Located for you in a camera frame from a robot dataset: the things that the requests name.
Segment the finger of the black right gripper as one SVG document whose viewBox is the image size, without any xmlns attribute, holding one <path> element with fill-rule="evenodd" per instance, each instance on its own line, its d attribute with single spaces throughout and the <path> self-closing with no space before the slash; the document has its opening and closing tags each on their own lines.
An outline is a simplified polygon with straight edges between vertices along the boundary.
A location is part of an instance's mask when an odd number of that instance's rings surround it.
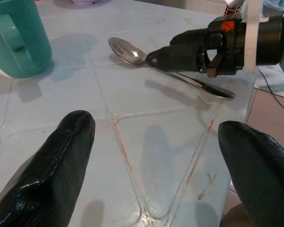
<svg viewBox="0 0 284 227">
<path fill-rule="evenodd" d="M 208 29 L 187 30 L 173 37 L 169 42 L 170 53 L 180 53 L 185 48 L 193 48 L 189 52 L 205 52 L 208 43 Z"/>
<path fill-rule="evenodd" d="M 192 46 L 165 46 L 146 56 L 146 63 L 169 72 L 197 71 L 197 50 Z"/>
</svg>

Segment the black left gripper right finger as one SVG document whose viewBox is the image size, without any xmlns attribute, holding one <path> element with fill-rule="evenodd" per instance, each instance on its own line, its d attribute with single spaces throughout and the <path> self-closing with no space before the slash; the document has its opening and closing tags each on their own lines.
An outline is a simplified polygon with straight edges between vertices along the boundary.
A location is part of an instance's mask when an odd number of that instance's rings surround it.
<svg viewBox="0 0 284 227">
<path fill-rule="evenodd" d="M 284 227 L 284 148 L 272 136 L 238 121 L 220 123 L 218 141 L 252 223 Z"/>
</svg>

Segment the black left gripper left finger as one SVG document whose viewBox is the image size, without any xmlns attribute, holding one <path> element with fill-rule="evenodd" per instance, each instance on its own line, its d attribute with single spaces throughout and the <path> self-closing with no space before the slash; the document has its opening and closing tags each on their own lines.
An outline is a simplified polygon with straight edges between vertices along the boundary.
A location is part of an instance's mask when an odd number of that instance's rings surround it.
<svg viewBox="0 0 284 227">
<path fill-rule="evenodd" d="M 66 227 L 81 191 L 96 123 L 68 113 L 0 193 L 0 227 Z"/>
</svg>

